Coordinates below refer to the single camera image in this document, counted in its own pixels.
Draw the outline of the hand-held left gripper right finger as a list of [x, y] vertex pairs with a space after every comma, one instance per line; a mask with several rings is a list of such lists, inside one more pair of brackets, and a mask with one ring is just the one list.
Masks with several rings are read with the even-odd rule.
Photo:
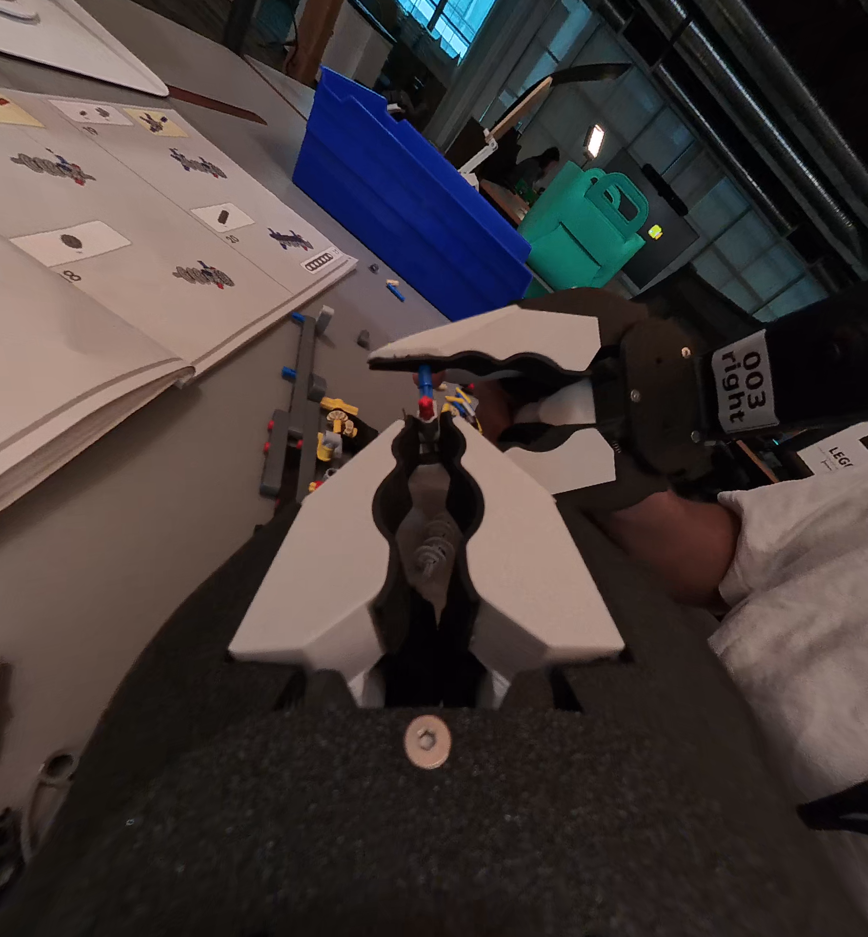
[[440, 630], [497, 709], [522, 673], [614, 658], [625, 648], [557, 507], [556, 495], [476, 429], [443, 416], [447, 511], [460, 530]]

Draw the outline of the person's right forearm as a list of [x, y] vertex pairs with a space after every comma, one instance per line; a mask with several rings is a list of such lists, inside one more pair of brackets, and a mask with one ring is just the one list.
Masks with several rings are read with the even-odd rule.
[[676, 603], [717, 614], [727, 610], [720, 586], [741, 532], [737, 513], [720, 503], [690, 501], [665, 491], [606, 512], [598, 522]]

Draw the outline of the teal plastic crate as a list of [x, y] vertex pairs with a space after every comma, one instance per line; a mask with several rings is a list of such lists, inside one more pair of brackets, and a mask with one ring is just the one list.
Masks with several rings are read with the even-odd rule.
[[644, 246], [646, 196], [627, 176], [568, 161], [520, 221], [526, 264], [552, 290], [604, 287]]

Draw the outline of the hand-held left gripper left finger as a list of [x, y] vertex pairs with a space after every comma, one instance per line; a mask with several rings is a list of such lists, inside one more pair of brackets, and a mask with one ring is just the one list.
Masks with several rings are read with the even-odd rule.
[[384, 514], [377, 495], [397, 469], [393, 422], [308, 495], [229, 645], [238, 662], [330, 671], [360, 707], [382, 707], [385, 656], [402, 650], [424, 601], [408, 582], [394, 533], [412, 503], [397, 479]]

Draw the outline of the person's right hand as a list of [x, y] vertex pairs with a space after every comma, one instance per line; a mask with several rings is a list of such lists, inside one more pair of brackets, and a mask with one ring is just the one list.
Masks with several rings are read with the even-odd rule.
[[485, 439], [498, 444], [501, 434], [513, 423], [510, 394], [499, 381], [476, 381], [474, 396], [478, 403], [476, 418]]

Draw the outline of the partly built lego chassis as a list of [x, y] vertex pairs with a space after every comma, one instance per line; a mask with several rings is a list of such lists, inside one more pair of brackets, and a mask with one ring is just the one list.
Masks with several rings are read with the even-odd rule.
[[328, 394], [326, 380], [314, 369], [317, 341], [333, 316], [328, 306], [315, 317], [291, 315], [300, 331], [296, 364], [281, 373], [290, 398], [268, 423], [259, 484], [260, 496], [276, 506], [302, 502], [379, 435], [357, 406]]

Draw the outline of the white printed shirt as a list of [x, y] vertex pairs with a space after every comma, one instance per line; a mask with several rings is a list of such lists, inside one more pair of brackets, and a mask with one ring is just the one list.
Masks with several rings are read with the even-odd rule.
[[868, 918], [868, 464], [719, 501], [741, 532], [710, 645]]

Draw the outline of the lego instruction booklet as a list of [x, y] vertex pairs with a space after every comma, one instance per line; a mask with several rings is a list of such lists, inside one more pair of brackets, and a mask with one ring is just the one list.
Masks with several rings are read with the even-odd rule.
[[357, 263], [176, 111], [0, 88], [0, 511]]

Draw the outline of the wooden board desk stand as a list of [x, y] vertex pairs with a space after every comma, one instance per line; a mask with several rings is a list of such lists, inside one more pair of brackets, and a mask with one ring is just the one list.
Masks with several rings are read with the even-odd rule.
[[491, 128], [484, 128], [484, 142], [468, 158], [448, 158], [460, 174], [470, 175], [500, 148], [500, 141], [525, 117], [537, 110], [558, 86], [573, 83], [609, 81], [619, 78], [630, 68], [628, 63], [591, 63], [560, 69], [537, 81], [508, 108]]

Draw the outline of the pile of colourful lego pieces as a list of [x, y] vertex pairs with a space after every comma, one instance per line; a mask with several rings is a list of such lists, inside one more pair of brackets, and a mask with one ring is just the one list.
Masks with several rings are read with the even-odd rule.
[[477, 415], [478, 399], [471, 393], [472, 387], [460, 384], [445, 384], [447, 391], [441, 408], [442, 414], [449, 414], [451, 418], [463, 420], [475, 428], [480, 434], [484, 432], [479, 416]]

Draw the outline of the small paned window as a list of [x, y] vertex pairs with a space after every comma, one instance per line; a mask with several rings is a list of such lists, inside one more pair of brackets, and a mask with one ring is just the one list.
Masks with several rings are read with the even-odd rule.
[[461, 61], [482, 29], [496, 1], [397, 1], [448, 55]]

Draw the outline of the grey lego axle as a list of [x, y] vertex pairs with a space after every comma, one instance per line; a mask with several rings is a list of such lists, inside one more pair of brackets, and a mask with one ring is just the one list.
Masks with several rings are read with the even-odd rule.
[[454, 524], [446, 513], [427, 523], [421, 542], [413, 552], [414, 570], [420, 582], [449, 579], [455, 559], [455, 541]]

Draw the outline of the blue plastic bin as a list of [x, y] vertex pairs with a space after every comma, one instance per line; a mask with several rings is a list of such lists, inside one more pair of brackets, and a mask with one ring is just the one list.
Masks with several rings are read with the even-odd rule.
[[451, 321], [532, 281], [517, 230], [380, 94], [327, 67], [292, 181]]

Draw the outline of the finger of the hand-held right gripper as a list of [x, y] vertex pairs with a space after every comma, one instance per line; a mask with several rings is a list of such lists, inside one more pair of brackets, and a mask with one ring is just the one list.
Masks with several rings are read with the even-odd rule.
[[616, 480], [615, 450], [591, 425], [515, 424], [498, 448], [553, 495]]
[[462, 371], [476, 377], [579, 378], [602, 348], [597, 318], [506, 306], [372, 351], [373, 370]]

